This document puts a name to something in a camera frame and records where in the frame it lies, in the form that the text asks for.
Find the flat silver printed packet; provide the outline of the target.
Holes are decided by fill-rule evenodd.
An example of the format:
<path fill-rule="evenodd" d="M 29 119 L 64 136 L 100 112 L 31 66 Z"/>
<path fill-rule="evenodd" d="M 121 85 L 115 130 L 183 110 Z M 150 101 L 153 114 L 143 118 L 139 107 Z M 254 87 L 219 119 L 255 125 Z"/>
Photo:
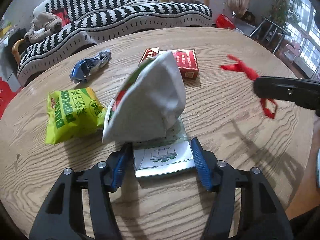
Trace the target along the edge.
<path fill-rule="evenodd" d="M 136 178 L 166 176 L 195 167 L 190 142 L 181 118 L 165 137 L 133 144 Z"/>

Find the crumpled blue wrapper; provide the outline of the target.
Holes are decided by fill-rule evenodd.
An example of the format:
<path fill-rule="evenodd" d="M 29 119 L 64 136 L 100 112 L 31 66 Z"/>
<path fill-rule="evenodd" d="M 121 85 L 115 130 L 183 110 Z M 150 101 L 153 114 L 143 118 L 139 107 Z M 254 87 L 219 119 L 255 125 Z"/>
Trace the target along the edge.
<path fill-rule="evenodd" d="M 97 55 L 78 61 L 73 67 L 69 77 L 74 83 L 85 83 L 101 68 L 108 65 L 111 59 L 111 51 L 105 49 Z"/>

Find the white paper bowl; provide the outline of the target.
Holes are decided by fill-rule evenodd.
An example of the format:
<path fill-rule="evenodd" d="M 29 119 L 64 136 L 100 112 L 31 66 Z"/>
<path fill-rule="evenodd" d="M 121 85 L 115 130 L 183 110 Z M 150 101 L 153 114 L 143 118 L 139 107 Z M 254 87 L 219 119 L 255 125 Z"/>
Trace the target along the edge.
<path fill-rule="evenodd" d="M 102 142 L 162 138 L 183 113 L 185 102 L 184 83 L 172 52 L 146 59 L 110 102 Z"/>

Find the brown plush toy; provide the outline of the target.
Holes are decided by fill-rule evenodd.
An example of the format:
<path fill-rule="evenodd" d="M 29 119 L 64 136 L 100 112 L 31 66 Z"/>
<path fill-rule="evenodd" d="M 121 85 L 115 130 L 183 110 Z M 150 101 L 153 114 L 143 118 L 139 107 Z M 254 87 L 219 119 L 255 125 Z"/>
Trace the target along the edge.
<path fill-rule="evenodd" d="M 31 28 L 24 35 L 25 42 L 35 44 L 62 29 L 62 19 L 49 12 L 39 13 L 31 22 Z"/>

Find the potted green plant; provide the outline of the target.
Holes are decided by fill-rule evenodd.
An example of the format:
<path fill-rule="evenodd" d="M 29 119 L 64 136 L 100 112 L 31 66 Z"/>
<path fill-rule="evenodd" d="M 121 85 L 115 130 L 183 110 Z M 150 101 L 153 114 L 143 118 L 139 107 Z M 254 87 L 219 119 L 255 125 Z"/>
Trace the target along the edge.
<path fill-rule="evenodd" d="M 298 13 L 302 8 L 302 0 L 272 0 L 268 18 L 280 27 L 288 23 L 298 24 L 301 17 Z"/>

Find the black white striped sofa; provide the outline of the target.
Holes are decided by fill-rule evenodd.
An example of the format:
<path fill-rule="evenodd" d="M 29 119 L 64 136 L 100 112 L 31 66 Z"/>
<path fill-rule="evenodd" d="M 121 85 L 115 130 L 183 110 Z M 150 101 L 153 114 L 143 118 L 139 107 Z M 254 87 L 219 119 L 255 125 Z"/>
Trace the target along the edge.
<path fill-rule="evenodd" d="M 145 30 L 211 27 L 213 22 L 207 5 L 159 0 L 45 0 L 33 15 L 60 8 L 66 9 L 70 23 L 23 52 L 17 70 L 22 86 L 87 47 Z"/>

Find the red ribbon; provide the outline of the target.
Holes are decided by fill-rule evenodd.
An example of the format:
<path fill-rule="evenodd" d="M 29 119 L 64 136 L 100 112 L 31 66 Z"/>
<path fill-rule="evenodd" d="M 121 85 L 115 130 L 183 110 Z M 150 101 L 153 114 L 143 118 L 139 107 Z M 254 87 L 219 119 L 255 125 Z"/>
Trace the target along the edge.
<path fill-rule="evenodd" d="M 227 71 L 232 71 L 232 72 L 239 72 L 239 73 L 244 73 L 247 78 L 253 82 L 256 81 L 257 78 L 260 77 L 260 75 L 257 74 L 257 72 L 253 69 L 248 67 L 243 61 L 241 61 L 239 58 L 228 54 L 227 57 L 230 60 L 233 60 L 234 63 L 233 64 L 228 64 L 228 65 L 221 65 L 220 67 L 223 70 L 227 70 Z M 267 107 L 267 102 L 270 102 L 273 106 L 274 109 L 270 109 Z M 276 112 L 278 109 L 278 104 L 275 102 L 274 99 L 265 99 L 265 98 L 260 98 L 260 105 L 263 109 L 263 113 L 266 117 L 270 118 L 270 119 L 274 119 L 276 117 Z"/>

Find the green popcorn bag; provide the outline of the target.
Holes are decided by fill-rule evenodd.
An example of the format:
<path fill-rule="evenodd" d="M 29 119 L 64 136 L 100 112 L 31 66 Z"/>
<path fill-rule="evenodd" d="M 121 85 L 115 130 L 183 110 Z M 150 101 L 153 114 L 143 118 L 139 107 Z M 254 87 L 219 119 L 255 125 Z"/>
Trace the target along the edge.
<path fill-rule="evenodd" d="M 55 145 L 103 128 L 106 108 L 93 89 L 56 90 L 48 94 L 46 144 Z"/>

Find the red cigarette box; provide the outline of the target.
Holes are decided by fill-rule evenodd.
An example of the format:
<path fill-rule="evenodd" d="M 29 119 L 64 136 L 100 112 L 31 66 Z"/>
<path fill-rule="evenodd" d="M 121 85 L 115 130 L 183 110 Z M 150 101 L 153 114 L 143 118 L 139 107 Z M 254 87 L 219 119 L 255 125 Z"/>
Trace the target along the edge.
<path fill-rule="evenodd" d="M 159 47 L 148 48 L 144 51 L 143 56 L 140 59 L 139 63 L 142 63 L 145 59 L 149 57 L 155 57 L 165 52 L 167 52 L 167 50 L 160 50 Z M 199 74 L 199 67 L 197 64 L 195 50 L 194 49 L 175 49 L 175 50 L 170 50 L 170 52 L 173 54 L 176 60 L 181 76 L 184 79 L 196 80 Z"/>

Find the red plastic stool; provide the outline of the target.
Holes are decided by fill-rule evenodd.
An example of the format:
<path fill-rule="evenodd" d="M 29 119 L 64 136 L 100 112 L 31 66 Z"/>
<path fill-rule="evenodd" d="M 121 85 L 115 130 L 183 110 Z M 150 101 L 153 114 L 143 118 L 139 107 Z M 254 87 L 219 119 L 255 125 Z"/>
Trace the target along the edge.
<path fill-rule="evenodd" d="M 0 118 L 10 103 L 10 101 L 22 90 L 20 87 L 16 92 L 13 92 L 6 81 L 0 77 Z"/>

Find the red plastic bag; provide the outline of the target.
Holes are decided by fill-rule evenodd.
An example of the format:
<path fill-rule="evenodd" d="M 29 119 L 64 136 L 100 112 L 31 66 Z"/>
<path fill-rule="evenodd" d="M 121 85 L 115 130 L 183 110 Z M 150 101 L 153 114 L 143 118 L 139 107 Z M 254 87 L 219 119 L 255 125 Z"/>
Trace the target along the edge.
<path fill-rule="evenodd" d="M 236 26 L 233 22 L 224 14 L 220 14 L 216 19 L 216 27 L 222 29 L 235 29 Z"/>

